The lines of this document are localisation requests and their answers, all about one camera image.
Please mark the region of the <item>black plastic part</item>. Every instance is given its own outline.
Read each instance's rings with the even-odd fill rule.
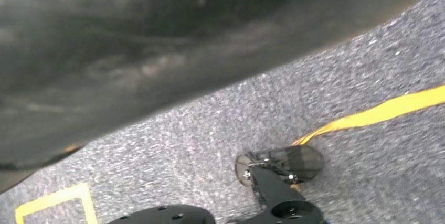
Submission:
[[[253,166],[250,173],[254,181],[253,190],[261,197],[267,208],[261,214],[239,222],[239,224],[321,224],[323,214],[318,207],[304,200],[297,190],[290,187],[274,172]]]
[[[215,219],[209,211],[189,206],[170,205],[159,206],[122,216],[109,224],[215,224]]]

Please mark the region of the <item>yellow strap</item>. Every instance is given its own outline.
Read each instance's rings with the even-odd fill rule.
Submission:
[[[303,145],[315,136],[343,129],[363,127],[398,116],[445,103],[445,85],[402,95],[388,100],[374,108],[337,119],[318,130],[296,140],[292,145]]]

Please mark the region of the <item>yellow tape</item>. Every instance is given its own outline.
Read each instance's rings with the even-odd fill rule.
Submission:
[[[16,222],[17,224],[25,224],[24,217],[26,215],[30,215],[57,204],[78,198],[82,200],[87,224],[97,224],[96,213],[94,212],[94,205],[87,183],[82,183],[64,190],[60,190],[56,193],[41,197],[32,202],[19,206],[15,210]]]
[[[296,140],[292,145],[303,145],[313,137],[327,132],[368,126],[442,103],[445,103],[445,85],[418,93],[402,95],[369,110],[337,119]]]

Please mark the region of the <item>hole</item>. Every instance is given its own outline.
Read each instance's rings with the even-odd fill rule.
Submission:
[[[179,220],[179,219],[182,219],[183,217],[184,217],[184,214],[175,215],[172,217],[172,220]]]
[[[271,213],[280,219],[300,219],[309,215],[314,210],[314,206],[306,201],[286,201],[274,206]]]

